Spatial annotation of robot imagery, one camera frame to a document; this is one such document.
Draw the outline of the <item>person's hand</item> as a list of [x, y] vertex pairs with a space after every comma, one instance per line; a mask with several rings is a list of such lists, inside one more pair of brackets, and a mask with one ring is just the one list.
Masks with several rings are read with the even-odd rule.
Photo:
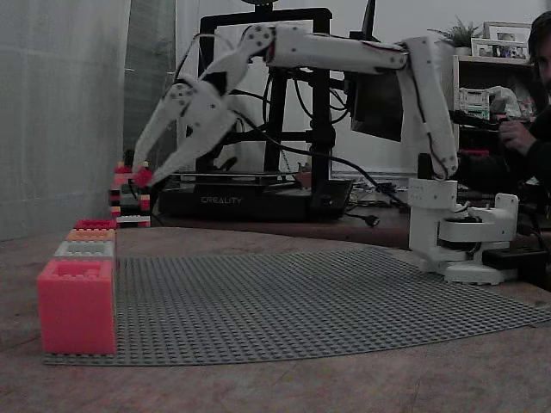
[[517, 120], [505, 120], [498, 127], [498, 136], [505, 148], [526, 157], [536, 138]]

